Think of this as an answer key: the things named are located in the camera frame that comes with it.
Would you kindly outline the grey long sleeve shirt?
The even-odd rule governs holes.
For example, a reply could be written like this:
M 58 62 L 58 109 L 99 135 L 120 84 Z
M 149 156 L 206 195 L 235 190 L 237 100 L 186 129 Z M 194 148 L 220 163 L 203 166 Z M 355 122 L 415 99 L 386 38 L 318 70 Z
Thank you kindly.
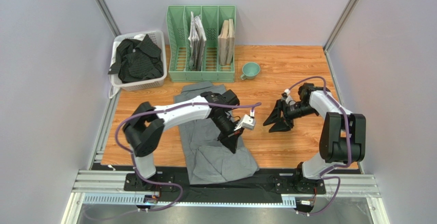
M 217 139 L 220 130 L 211 119 L 199 119 L 178 127 L 191 185 L 220 184 L 251 177 L 259 166 L 238 138 L 232 153 Z

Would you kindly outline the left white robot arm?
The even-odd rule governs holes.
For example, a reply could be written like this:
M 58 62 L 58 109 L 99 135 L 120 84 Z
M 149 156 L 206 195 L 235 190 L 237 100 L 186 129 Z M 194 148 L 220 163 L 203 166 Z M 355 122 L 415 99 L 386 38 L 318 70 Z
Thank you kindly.
M 131 154 L 136 175 L 148 179 L 156 173 L 153 152 L 162 134 L 190 121 L 210 119 L 220 132 L 218 141 L 236 153 L 237 141 L 244 128 L 242 119 L 233 120 L 229 112 L 239 104 L 231 90 L 223 94 L 203 92 L 193 99 L 168 106 L 152 106 L 144 102 L 118 126 L 117 132 L 123 132 L 129 144 L 127 151 Z

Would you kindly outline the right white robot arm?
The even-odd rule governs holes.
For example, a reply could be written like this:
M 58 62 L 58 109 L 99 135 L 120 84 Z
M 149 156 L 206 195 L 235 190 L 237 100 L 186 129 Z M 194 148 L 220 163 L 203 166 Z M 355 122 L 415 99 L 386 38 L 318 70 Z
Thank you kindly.
M 307 115 L 320 116 L 324 123 L 319 141 L 319 152 L 313 158 L 299 163 L 291 187 L 299 193 L 312 193 L 322 177 L 335 168 L 345 168 L 365 157 L 366 117 L 340 105 L 326 87 L 304 83 L 299 87 L 299 101 L 284 91 L 281 99 L 264 121 L 269 132 L 288 132 L 294 121 Z

